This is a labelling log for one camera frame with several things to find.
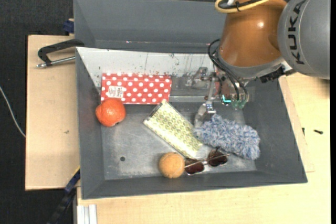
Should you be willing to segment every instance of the knitted fabric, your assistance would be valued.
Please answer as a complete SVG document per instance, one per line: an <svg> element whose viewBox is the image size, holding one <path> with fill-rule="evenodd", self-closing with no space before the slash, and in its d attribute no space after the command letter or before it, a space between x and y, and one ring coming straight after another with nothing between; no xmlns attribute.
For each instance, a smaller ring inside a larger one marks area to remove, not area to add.
<svg viewBox="0 0 336 224"><path fill-rule="evenodd" d="M213 115L201 127L193 128L193 134L204 144L235 153L244 159L256 160L260 156L260 138L251 126Z"/></svg>

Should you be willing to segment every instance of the tangerine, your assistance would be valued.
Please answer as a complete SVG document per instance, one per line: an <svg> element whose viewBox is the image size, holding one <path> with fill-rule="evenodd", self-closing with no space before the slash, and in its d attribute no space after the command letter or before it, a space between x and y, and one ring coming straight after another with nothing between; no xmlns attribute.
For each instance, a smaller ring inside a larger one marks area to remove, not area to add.
<svg viewBox="0 0 336 224"><path fill-rule="evenodd" d="M96 107L98 121L106 126L112 127L126 117L126 109L119 98L109 98Z"/></svg>

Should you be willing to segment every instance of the ball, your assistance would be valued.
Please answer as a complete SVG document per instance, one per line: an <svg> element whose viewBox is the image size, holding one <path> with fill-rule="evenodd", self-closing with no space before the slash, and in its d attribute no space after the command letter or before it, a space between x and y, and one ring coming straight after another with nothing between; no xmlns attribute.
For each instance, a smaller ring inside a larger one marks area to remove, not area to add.
<svg viewBox="0 0 336 224"><path fill-rule="evenodd" d="M165 153L159 161L159 170L164 177L178 178L184 172L184 158L176 152Z"/></svg>

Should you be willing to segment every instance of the white label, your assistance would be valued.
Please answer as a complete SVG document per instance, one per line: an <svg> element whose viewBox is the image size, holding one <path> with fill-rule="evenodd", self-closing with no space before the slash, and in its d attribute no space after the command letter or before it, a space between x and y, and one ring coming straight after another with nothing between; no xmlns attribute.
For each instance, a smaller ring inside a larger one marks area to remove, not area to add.
<svg viewBox="0 0 336 224"><path fill-rule="evenodd" d="M122 87L110 86L109 91L107 92L106 95L111 98L122 98L123 97Z"/></svg>

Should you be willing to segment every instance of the red polka dot box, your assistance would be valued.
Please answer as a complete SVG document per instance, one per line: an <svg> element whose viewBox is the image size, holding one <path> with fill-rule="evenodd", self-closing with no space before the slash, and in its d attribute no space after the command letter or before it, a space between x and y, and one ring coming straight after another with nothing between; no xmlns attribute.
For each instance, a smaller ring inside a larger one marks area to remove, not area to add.
<svg viewBox="0 0 336 224"><path fill-rule="evenodd" d="M120 98L124 104L160 104L169 100L170 76L104 73L101 82L101 102Z"/></svg>

